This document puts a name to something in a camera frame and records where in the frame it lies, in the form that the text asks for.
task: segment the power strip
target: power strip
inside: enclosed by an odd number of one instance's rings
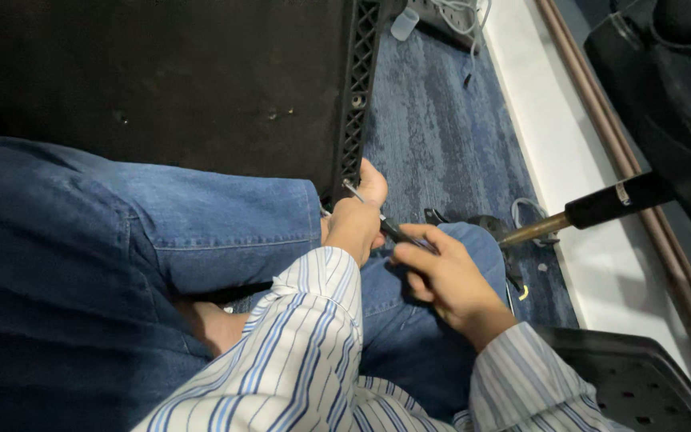
[[[474,8],[476,8],[477,0],[471,1],[474,3]],[[408,0],[407,7],[420,15],[420,22],[417,24],[417,28],[422,32],[466,52],[471,49],[471,44],[475,43],[474,53],[479,53],[481,48],[481,29],[471,9],[464,8],[462,11],[456,11],[445,6],[437,8],[430,0]],[[471,37],[459,34],[449,28],[441,14],[450,18],[458,28],[470,28],[473,24],[476,24],[473,32],[474,39],[471,40]]]

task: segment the metal pipe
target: metal pipe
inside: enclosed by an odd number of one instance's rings
[[[542,235],[549,234],[570,226],[570,221],[567,220],[567,215],[562,211],[554,214],[550,218],[545,218],[542,221],[535,222],[532,225],[521,227],[516,231],[512,231],[497,242],[501,248],[511,246],[512,244],[521,243],[522,241],[532,240]]]

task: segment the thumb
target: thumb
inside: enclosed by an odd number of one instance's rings
[[[399,243],[394,248],[394,260],[407,264],[422,273],[430,275],[436,268],[439,257],[409,243]]]

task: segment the denim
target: denim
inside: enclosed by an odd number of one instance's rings
[[[0,429],[133,427],[211,360],[173,299],[270,280],[320,246],[319,217],[303,180],[0,138]],[[443,229],[504,288],[494,240],[467,225]],[[467,393],[475,354],[402,297],[396,271],[384,258],[362,270],[363,372],[446,415],[465,405],[457,390]]]

